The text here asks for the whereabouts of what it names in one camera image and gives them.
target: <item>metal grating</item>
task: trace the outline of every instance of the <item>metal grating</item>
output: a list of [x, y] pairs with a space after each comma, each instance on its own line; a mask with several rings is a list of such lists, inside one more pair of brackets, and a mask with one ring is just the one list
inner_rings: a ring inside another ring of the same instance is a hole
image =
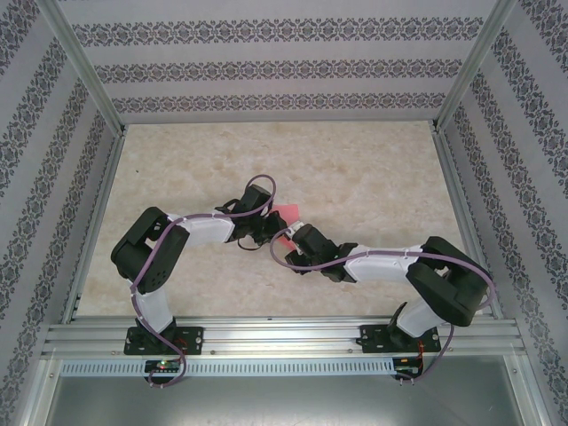
[[[64, 361], [61, 377], [133, 377], [144, 374], [146, 361], [83, 360]], [[372, 359], [190, 359], [185, 375], [301, 376], [301, 375], [392, 375], [392, 358]], [[156, 373], [161, 376], [175, 374]]]

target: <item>decorative border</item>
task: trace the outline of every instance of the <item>decorative border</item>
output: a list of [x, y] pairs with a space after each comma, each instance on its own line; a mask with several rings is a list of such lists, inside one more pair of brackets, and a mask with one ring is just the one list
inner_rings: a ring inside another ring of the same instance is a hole
[[26, 200], [26, 207], [22, 210], [22, 216], [18, 219], [16, 230], [12, 234], [14, 238], [8, 243], [4, 264], [0, 267], [0, 320], [4, 319], [12, 298], [11, 294], [20, 280], [20, 270], [28, 258], [29, 248], [36, 237], [37, 227], [43, 217], [45, 206], [50, 199], [51, 190], [65, 160], [67, 148], [88, 96], [87, 89], [81, 80], [77, 79]]
[[439, 108], [444, 93], [313, 93], [113, 99], [119, 114], [305, 109]]
[[568, 13], [556, 0], [519, 2], [563, 72], [568, 73]]
[[540, 205], [540, 198], [529, 177], [529, 171], [523, 164], [521, 154], [505, 123], [505, 118], [482, 73], [475, 76], [470, 88], [483, 113], [495, 147], [501, 155], [503, 167], [515, 189], [518, 203], [523, 209], [526, 224], [532, 229], [536, 247], [542, 253], [542, 260], [551, 277], [550, 281], [556, 286], [556, 296], [563, 301], [562, 309], [568, 310], [568, 277], [564, 273], [568, 270], [568, 258], [561, 251], [562, 245], [557, 242], [556, 231], [550, 228], [551, 223], [547, 219], [547, 211]]
[[523, 108], [525, 118], [532, 127], [532, 133], [539, 140], [542, 152], [548, 157], [558, 183], [564, 188], [563, 194], [568, 198], [568, 143], [566, 133], [559, 128], [558, 120], [544, 94], [539, 91], [531, 70], [521, 57], [513, 43], [509, 32], [503, 29], [493, 44], [493, 55], [507, 76], [517, 101]]
[[34, 0], [12, 0], [0, 19], [0, 81], [39, 16]]
[[482, 18], [199, 20], [73, 25], [83, 47], [192, 43], [473, 40]]
[[513, 289], [517, 293], [519, 308], [525, 316], [525, 323], [528, 324], [529, 333], [534, 340], [534, 347], [538, 351], [543, 373], [548, 378], [548, 387], [555, 395], [554, 401], [558, 404], [559, 414], [564, 422], [568, 422], [568, 389], [565, 385], [567, 377], [564, 376], [566, 371], [560, 365], [561, 357], [554, 348], [554, 340], [550, 337], [550, 327], [544, 320], [539, 300], [534, 296], [534, 288], [525, 271], [523, 258], [517, 250], [515, 237], [503, 213], [501, 199], [495, 190], [476, 134], [462, 104], [458, 106], [454, 114], [454, 122], [473, 169], [485, 210], [491, 219], [493, 232], [505, 260]]
[[32, 131], [36, 128], [40, 113], [45, 109], [47, 99], [55, 86], [61, 70], [67, 61], [67, 55], [61, 44], [54, 37], [50, 47], [42, 58], [42, 63], [34, 73], [26, 94], [16, 108], [16, 114], [2, 135], [0, 148], [0, 199], [4, 189], [10, 184], [10, 176], [20, 162], [22, 150], [28, 145]]
[[[67, 199], [59, 215], [59, 222], [55, 226], [55, 233], [52, 236], [49, 253], [43, 263], [42, 271], [37, 278], [34, 296], [30, 301], [26, 319], [22, 324], [23, 329], [18, 335], [18, 346], [14, 348], [14, 356], [8, 363], [8, 374], [5, 375], [3, 379], [4, 385], [0, 390], [0, 394], [3, 398], [2, 405], [0, 406], [0, 423], [2, 424], [10, 424], [10, 417], [15, 411], [21, 392], [20, 387], [24, 383], [25, 374], [29, 368], [29, 360], [34, 353], [34, 348], [37, 343], [37, 333], [40, 331], [40, 325], [49, 306], [52, 287], [55, 285], [59, 274], [61, 259], [65, 255], [65, 249], [81, 205], [81, 199], [84, 189], [87, 186], [91, 167], [99, 149], [104, 128], [105, 121], [102, 115], [97, 113], [91, 125], [83, 154], [78, 162], [73, 183], [69, 188]], [[112, 149], [109, 149], [106, 155], [107, 158], [102, 175], [103, 177], [111, 153]], [[102, 182], [103, 178], [99, 181], [95, 199], [99, 197]]]
[[275, 60], [96, 66], [109, 83], [199, 82], [308, 78], [452, 78], [459, 59]]

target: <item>beige floor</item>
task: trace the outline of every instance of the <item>beige floor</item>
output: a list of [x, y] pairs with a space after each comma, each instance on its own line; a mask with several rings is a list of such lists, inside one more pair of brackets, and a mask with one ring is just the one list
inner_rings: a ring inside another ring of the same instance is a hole
[[[257, 173], [274, 176], [277, 203], [299, 204], [303, 221], [336, 243], [396, 248], [440, 235], [462, 246], [426, 122], [133, 125], [79, 315], [133, 314], [109, 257], [145, 208], [210, 212], [241, 197]], [[186, 250], [167, 290], [173, 313], [188, 316], [392, 314], [417, 297], [405, 283], [300, 276], [275, 264], [267, 247], [249, 253], [234, 244]]]

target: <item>patterned wall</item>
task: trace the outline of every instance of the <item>patterned wall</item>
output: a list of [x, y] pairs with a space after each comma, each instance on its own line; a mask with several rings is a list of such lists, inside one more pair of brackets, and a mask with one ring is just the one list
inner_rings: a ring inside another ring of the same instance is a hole
[[140, 123], [434, 118], [494, 0], [59, 4]]
[[0, 425], [7, 425], [45, 326], [61, 318], [114, 139], [33, 1], [0, 1], [0, 39]]
[[568, 424], [568, 8], [520, 0], [446, 129], [501, 304]]

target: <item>enclosure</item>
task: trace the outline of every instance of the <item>enclosure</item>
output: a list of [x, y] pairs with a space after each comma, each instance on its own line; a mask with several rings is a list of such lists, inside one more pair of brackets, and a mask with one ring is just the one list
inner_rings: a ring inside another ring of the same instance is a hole
[[[0, 424], [568, 424], [565, 7], [3, 0]], [[149, 389], [113, 246], [258, 173], [335, 242], [446, 238], [498, 298], [412, 386], [356, 343], [412, 286], [188, 249], [168, 297], [201, 355]]]

